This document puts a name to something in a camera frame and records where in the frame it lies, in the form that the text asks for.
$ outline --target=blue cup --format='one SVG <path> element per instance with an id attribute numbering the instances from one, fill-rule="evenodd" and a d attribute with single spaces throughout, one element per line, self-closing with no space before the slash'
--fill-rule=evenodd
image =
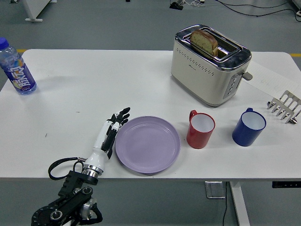
<path id="1" fill-rule="evenodd" d="M 249 107 L 242 113 L 232 133 L 232 138 L 240 146 L 250 146 L 266 125 L 265 118 Z"/>

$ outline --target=paper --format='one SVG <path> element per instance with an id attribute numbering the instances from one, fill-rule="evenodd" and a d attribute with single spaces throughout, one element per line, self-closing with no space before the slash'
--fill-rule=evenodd
<path id="1" fill-rule="evenodd" d="M 277 99 L 279 99 L 286 90 L 295 94 L 300 88 L 298 83 L 253 61 L 250 62 L 247 71 L 252 74 L 253 78 L 250 81 L 243 80 L 244 82 Z"/>

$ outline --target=cup handle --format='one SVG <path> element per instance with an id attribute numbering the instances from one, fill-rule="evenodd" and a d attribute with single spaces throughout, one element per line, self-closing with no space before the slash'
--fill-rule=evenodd
<path id="1" fill-rule="evenodd" d="M 189 114 L 189 121 L 190 121 L 191 118 L 192 118 L 193 116 L 195 116 L 196 114 L 198 114 L 197 111 L 196 111 L 196 110 L 192 110 L 192 111 L 190 112 L 190 114 Z"/>

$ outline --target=gray floor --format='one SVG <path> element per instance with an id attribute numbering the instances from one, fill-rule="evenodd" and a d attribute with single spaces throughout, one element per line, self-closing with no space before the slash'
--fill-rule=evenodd
<path id="1" fill-rule="evenodd" d="M 25 21 L 23 4 L 9 2 L 0 0 L 0 36 L 6 37 L 17 49 L 172 50 L 174 35 L 179 30 L 205 24 L 251 51 L 301 53 L 301 24 L 296 22 L 292 11 L 256 17 L 233 12 L 214 0 L 206 0 L 206 6 L 200 8 L 186 5 L 182 11 L 169 9 L 168 0 L 131 0 L 129 3 L 125 0 L 58 0 L 42 11 L 39 16 L 42 23 L 30 23 Z M 224 2 L 268 7 L 286 1 Z M 232 8 L 252 15 L 286 8 L 296 10 L 290 3 L 278 8 Z M 293 59 L 301 69 L 301 57 Z M 6 80 L 0 71 L 0 88 Z M 0 187 L 5 192 L 0 196 L 1 225 L 29 225 L 32 211 L 56 198 L 60 186 L 61 182 L 48 180 L 41 184 L 2 180 Z M 39 194 L 31 194 L 32 187 L 39 187 Z M 224 200 L 207 200 L 203 183 L 105 180 L 96 189 L 98 194 L 107 194 L 100 195 L 101 202 L 105 203 L 105 225 L 222 225 Z M 272 189 L 271 182 L 245 182 L 242 189 L 252 226 L 300 225 L 300 189 Z M 233 210 L 230 198 L 226 225 L 237 224 Z"/>

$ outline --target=bottle cap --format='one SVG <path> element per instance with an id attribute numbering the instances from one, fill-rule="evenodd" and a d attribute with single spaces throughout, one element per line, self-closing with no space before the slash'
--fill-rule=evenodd
<path id="1" fill-rule="evenodd" d="M 8 46 L 9 46 L 9 43 L 6 40 L 6 38 L 0 37 L 0 49 L 5 49 Z"/>

